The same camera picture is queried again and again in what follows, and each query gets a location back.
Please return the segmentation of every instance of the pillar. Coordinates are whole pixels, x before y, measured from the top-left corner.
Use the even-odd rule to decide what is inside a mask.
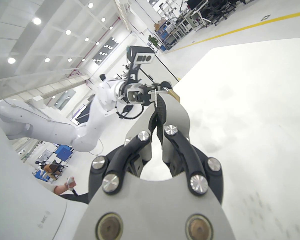
[[[154,31],[154,24],[159,22],[161,17],[153,9],[147,0],[129,0],[131,12],[138,17],[151,31]]]

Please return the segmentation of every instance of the yellow floor line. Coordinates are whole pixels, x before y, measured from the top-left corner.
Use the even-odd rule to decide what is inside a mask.
[[[169,54],[171,52],[174,52],[174,51],[177,51],[179,49],[183,49],[183,48],[186,48],[186,47],[190,47],[190,46],[193,46],[193,45],[196,45],[196,44],[208,41],[208,40],[217,39],[219,37],[223,37],[223,36],[226,36],[226,35],[229,35],[229,34],[233,34],[235,32],[239,32],[239,31],[246,30],[246,29],[249,29],[249,28],[258,27],[258,26],[261,26],[261,25],[266,25],[266,24],[269,24],[269,23],[273,23],[273,22],[277,22],[277,21],[281,21],[281,20],[285,20],[285,19],[289,19],[289,18],[294,18],[294,17],[298,17],[298,16],[300,16],[300,12],[299,13],[293,13],[293,14],[285,15],[285,16],[281,16],[281,17],[277,17],[277,18],[274,18],[274,19],[271,19],[271,20],[267,20],[267,21],[262,21],[260,23],[254,24],[254,25],[248,25],[248,26],[245,26],[245,27],[242,27],[242,28],[239,28],[239,29],[235,29],[235,30],[227,32],[227,33],[223,33],[223,34],[219,34],[219,35],[213,36],[211,38],[203,39],[201,41],[192,43],[192,44],[184,46],[184,47],[180,47],[180,48],[171,50],[171,51],[167,52],[167,54]]]

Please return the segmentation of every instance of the potted plant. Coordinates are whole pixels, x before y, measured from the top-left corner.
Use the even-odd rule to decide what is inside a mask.
[[[155,37],[153,37],[153,36],[148,36],[148,41],[152,44],[152,45],[154,45],[156,48],[159,48],[159,42],[158,42],[158,40],[155,38]]]

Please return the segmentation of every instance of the white table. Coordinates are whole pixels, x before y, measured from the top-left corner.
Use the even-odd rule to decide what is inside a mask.
[[[212,23],[210,20],[203,18],[202,15],[201,15],[201,12],[200,12],[200,10],[201,10],[203,7],[205,7],[205,6],[207,5],[207,3],[209,3],[208,0],[206,0],[206,1],[205,1],[205,2],[204,2],[197,10],[195,10],[195,11],[191,14],[191,16],[193,16],[193,15],[195,15],[196,13],[198,13],[198,15],[200,16],[201,21],[202,21],[202,23],[203,23],[204,26],[207,25],[205,21],[207,21],[207,22],[209,22],[209,23]]]
[[[300,239],[300,38],[214,48],[174,89],[237,240]]]

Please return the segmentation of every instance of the computer monitor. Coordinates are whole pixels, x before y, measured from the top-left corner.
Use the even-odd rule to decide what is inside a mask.
[[[186,3],[191,10],[195,9],[203,0],[188,0]]]

